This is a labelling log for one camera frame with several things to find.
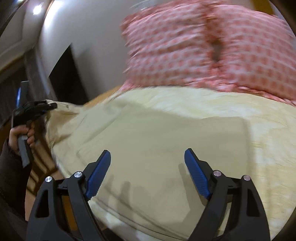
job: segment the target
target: hand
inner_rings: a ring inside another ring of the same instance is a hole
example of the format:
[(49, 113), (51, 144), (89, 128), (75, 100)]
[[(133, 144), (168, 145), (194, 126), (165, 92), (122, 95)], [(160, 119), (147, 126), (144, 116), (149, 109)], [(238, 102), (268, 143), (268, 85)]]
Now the hand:
[(35, 131), (34, 131), (33, 124), (31, 125), (30, 129), (25, 125), (16, 126), (10, 130), (8, 145), (16, 154), (18, 154), (19, 148), (17, 143), (17, 137), (19, 135), (27, 135), (28, 136), (27, 143), (29, 144), (30, 148), (33, 148), (35, 146), (34, 134), (35, 134)]

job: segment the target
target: silver screw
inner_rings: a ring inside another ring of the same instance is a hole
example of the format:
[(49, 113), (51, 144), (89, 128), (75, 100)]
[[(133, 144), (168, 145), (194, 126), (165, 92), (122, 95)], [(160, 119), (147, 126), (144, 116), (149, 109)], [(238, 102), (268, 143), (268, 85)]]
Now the silver screw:
[(46, 181), (47, 183), (51, 182), (51, 180), (52, 180), (52, 177), (51, 177), (51, 176), (48, 176), (48, 177), (45, 178), (45, 181)]
[(222, 175), (222, 173), (221, 173), (220, 171), (218, 171), (218, 170), (215, 170), (215, 171), (213, 172), (213, 174), (214, 174), (215, 177), (219, 177), (219, 176)]
[(79, 178), (82, 176), (82, 172), (75, 172), (74, 177)]
[(244, 180), (245, 180), (245, 181), (250, 181), (250, 180), (251, 180), (251, 178), (250, 178), (250, 176), (249, 176), (249, 175), (244, 175)]

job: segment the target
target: beige bedsheet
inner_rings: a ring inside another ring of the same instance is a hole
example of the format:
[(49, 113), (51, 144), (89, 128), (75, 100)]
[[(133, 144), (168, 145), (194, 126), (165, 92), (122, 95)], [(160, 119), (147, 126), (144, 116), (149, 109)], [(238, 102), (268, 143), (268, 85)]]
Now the beige bedsheet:
[[(217, 93), (205, 89), (178, 87), (133, 90), (121, 95), (116, 101), (137, 103), (148, 109), (156, 109), (195, 119), (215, 116), (243, 118), (249, 126), (251, 159), (254, 160), (250, 175), (266, 209), (271, 236), (274, 237), (286, 223), (296, 203), (296, 188), (293, 178), (293, 174), (296, 171), (296, 109), (294, 107), (249, 94)], [(67, 176), (78, 169), (82, 170), (87, 162), (94, 160), (86, 161), (84, 159), (84, 155), (87, 155), (91, 150), (89, 152), (81, 152), (83, 153), (83, 156), (81, 156), (81, 154), (77, 154), (74, 150), (80, 150), (83, 147), (81, 145), (75, 146), (73, 141), (68, 141), (79, 127), (78, 124), (85, 120), (81, 113), (87, 111), (83, 107), (70, 105), (68, 108), (66, 105), (63, 105), (63, 108), (64, 110), (61, 109), (61, 111), (64, 112), (69, 121), (66, 126), (59, 127), (53, 125), (56, 116), (52, 112), (47, 125), (47, 139), (51, 144), (53, 154), (61, 170)], [(80, 122), (71, 121), (77, 113), (80, 113), (78, 115), (80, 116)], [(86, 131), (88, 129), (91, 131), (91, 126), (85, 128)], [(56, 133), (59, 133), (60, 130), (62, 130), (62, 135), (57, 135)], [(63, 160), (72, 160), (72, 163), (63, 165)], [(122, 188), (128, 192), (130, 187), (127, 184), (122, 186)], [(91, 203), (91, 206), (94, 213), (96, 214), (97, 212), (97, 216), (103, 213), (101, 209), (105, 209), (108, 213), (116, 216), (116, 210), (112, 210), (103, 203), (98, 202), (97, 209), (94, 203)], [(132, 219), (137, 215), (136, 210), (133, 209), (133, 211)], [(118, 216), (118, 218), (126, 223), (131, 220), (130, 217)], [(159, 232), (149, 229), (148, 226), (142, 228), (146, 228), (145, 233), (148, 233), (150, 236), (158, 237), (162, 240), (174, 240), (157, 236)], [(180, 232), (178, 228), (176, 230), (177, 232), (173, 232), (173, 235), (172, 230), (167, 230), (170, 232), (170, 235), (168, 233), (163, 235), (175, 237), (176, 239), (185, 239), (186, 232), (190, 234), (189, 230), (185, 231), (185, 233)]]
[(251, 173), (242, 118), (186, 118), (116, 99), (83, 109), (69, 121), (64, 105), (58, 103), (51, 113), (56, 121), (48, 123), (56, 128), (51, 135), (62, 139), (53, 146), (55, 155), (67, 155), (60, 163), (74, 173), (109, 150), (111, 166), (92, 201), (162, 240), (187, 239), (207, 203), (186, 171), (187, 148), (227, 176)]

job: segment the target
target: dark sleeve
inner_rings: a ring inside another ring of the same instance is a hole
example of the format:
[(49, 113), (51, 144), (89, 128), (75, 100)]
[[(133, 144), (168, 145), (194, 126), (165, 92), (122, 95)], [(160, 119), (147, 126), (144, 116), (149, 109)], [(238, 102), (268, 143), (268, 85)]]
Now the dark sleeve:
[(4, 142), (0, 155), (0, 194), (8, 205), (25, 218), (26, 187), (32, 165), (22, 167), (20, 156)]

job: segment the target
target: red checkered pillowcase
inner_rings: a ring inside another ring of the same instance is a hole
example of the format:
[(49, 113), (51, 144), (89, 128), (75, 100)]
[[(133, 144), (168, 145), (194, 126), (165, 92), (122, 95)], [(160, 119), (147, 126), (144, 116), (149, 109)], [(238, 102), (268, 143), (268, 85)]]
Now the red checkered pillowcase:
[(212, 8), (207, 26), (209, 38), (220, 38), (223, 45), (224, 84), (296, 104), (296, 53), (284, 21), (242, 6), (220, 5)]
[(187, 85), (214, 78), (206, 10), (203, 1), (185, 0), (128, 16), (121, 25), (130, 47), (127, 81), (121, 89)]

